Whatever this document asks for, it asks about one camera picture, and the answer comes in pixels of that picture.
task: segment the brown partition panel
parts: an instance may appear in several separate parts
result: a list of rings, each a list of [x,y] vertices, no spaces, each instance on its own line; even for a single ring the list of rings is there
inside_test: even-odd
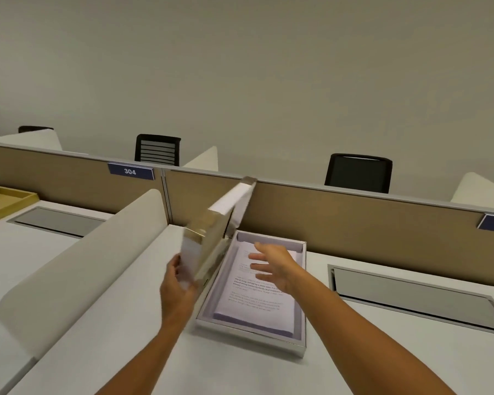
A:
[[[175,224],[237,181],[167,172]],[[494,285],[494,232],[483,213],[281,184],[257,183],[240,228],[307,241],[308,251]]]
[[[155,180],[110,174],[107,162],[0,146],[0,185],[35,192],[40,199],[117,213],[151,188],[165,194],[161,169]]]
[[[229,191],[240,179],[165,171],[172,223],[185,226]]]

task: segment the yellow tray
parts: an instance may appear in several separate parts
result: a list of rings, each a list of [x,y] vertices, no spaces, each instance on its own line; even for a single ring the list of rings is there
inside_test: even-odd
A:
[[[37,201],[36,193],[0,187],[0,219]]]

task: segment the box lid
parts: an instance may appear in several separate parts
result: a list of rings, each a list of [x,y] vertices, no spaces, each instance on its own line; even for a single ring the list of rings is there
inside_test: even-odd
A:
[[[256,182],[252,177],[244,177],[185,226],[178,268],[178,280],[184,287],[196,281],[202,289],[206,279],[214,273],[221,260],[220,244],[232,238],[239,227]]]

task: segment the printed document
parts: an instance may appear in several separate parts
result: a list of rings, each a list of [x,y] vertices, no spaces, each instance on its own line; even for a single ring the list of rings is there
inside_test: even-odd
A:
[[[254,244],[238,243],[238,252],[215,313],[253,325],[293,333],[294,299],[280,291],[273,283],[255,277],[257,273],[263,272],[252,270],[250,264],[268,263],[249,259],[251,252],[258,253]],[[289,253],[296,261],[296,252]]]

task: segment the black office chair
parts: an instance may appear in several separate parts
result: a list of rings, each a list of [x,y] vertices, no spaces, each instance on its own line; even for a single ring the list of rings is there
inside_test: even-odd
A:
[[[332,154],[324,185],[388,193],[393,165],[377,156]]]
[[[54,130],[53,127],[45,127],[45,126],[20,126],[18,128],[18,132],[19,133],[36,132],[37,130],[46,130],[46,129]]]
[[[135,141],[135,160],[179,166],[179,137],[139,134]]]

